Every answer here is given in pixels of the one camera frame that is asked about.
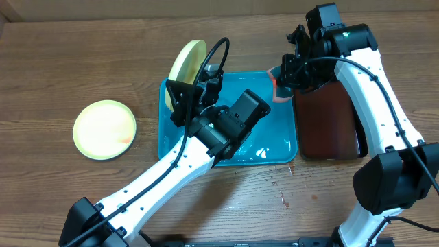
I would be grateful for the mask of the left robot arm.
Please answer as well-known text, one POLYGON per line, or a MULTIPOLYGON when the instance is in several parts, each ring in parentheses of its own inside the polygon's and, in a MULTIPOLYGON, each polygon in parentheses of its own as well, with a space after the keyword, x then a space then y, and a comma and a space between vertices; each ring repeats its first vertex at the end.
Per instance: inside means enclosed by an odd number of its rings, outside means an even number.
POLYGON ((171 72, 166 81, 171 120, 184 126, 177 144, 123 189, 69 210, 60 246, 136 246, 145 223, 180 189, 232 158, 270 107, 246 89, 232 106, 216 106, 224 72, 171 72))

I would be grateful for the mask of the yellow-green plate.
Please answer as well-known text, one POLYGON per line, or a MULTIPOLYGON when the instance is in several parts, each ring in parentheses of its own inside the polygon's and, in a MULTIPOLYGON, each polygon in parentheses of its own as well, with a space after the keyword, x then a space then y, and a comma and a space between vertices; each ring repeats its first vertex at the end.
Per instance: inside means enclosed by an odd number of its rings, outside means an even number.
POLYGON ((175 96, 175 88, 189 86, 193 83, 200 65, 206 58, 206 43, 204 40, 192 40, 188 42, 178 54, 169 72, 165 103, 171 112, 176 109, 178 96, 175 96))
POLYGON ((73 142, 85 157, 105 161, 123 154, 137 132, 132 111, 121 102, 105 99, 87 106, 73 125, 73 142))

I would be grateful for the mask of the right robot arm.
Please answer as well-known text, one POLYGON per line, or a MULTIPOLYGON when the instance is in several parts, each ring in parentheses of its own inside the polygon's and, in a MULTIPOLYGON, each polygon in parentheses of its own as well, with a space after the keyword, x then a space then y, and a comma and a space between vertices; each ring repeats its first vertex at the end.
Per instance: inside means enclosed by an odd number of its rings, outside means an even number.
POLYGON ((334 230, 333 245, 378 246, 379 234, 388 224, 438 188, 438 144, 426 143, 408 120, 367 25, 299 25, 287 39, 295 51, 282 58, 278 95, 286 89, 310 93, 339 81, 370 150, 370 160, 353 177, 357 203, 334 230))

